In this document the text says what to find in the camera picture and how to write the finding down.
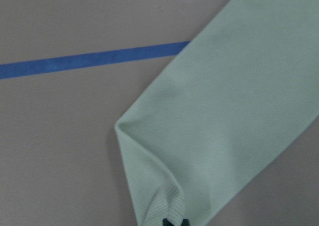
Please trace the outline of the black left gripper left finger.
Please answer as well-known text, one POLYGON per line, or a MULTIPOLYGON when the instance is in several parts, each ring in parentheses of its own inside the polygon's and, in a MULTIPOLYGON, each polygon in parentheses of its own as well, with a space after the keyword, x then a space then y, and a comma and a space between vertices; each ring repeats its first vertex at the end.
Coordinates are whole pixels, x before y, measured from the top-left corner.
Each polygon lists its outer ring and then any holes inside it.
POLYGON ((168 219, 163 219, 162 226, 174 226, 174 225, 168 219))

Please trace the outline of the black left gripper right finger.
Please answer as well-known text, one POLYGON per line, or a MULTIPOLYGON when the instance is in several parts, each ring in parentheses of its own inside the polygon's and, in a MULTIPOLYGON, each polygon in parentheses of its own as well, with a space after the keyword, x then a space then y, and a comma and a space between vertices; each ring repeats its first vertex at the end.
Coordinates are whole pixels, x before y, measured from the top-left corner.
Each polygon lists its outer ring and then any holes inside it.
POLYGON ((181 222, 181 226, 190 226, 190 222, 188 219, 183 219, 181 222))

